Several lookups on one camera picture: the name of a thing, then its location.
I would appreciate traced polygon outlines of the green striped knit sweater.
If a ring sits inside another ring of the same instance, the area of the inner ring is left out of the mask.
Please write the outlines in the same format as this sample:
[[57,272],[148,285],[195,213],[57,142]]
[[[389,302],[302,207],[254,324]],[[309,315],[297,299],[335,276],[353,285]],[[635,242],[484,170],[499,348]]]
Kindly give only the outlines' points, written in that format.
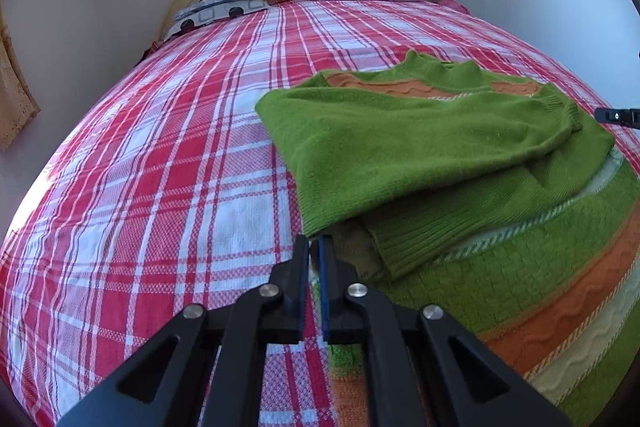
[[639,177],[552,83],[409,52],[257,114],[303,229],[394,303],[437,303],[592,426],[639,353]]

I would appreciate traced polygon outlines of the red plaid bed sheet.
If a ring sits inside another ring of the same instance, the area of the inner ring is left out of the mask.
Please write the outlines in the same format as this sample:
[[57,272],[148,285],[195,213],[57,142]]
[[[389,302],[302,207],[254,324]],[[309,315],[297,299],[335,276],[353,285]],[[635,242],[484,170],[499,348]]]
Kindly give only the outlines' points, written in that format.
[[431,2],[293,0],[173,38],[65,139],[1,249],[1,377],[55,425],[190,303],[230,305],[305,234],[292,173],[257,114],[322,70],[416,51],[600,98],[510,32]]

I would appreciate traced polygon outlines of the pink cloth beside bed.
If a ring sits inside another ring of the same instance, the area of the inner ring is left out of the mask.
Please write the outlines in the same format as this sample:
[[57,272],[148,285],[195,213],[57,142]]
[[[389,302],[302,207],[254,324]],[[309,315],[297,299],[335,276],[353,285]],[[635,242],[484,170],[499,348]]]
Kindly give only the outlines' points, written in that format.
[[462,13],[465,15],[471,14],[470,10],[465,5],[457,2],[456,0],[435,0],[435,2],[440,6],[444,6],[445,8],[454,10],[458,13]]

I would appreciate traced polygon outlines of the left yellow curtain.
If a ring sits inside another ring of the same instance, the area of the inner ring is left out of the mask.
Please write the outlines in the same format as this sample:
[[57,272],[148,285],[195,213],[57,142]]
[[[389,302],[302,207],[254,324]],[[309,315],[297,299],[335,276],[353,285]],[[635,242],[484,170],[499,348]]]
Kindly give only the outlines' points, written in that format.
[[5,152],[40,113],[40,107],[22,73],[9,28],[1,20],[0,147]]

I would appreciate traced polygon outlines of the dark item beside pillow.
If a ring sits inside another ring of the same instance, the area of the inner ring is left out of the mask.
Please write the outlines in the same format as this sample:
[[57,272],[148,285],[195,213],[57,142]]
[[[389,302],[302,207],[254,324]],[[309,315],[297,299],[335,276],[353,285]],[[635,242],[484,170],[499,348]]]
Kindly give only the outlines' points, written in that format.
[[156,53],[162,46],[163,41],[153,41],[150,46],[143,52],[142,57],[138,61],[138,63],[144,62],[150,55]]

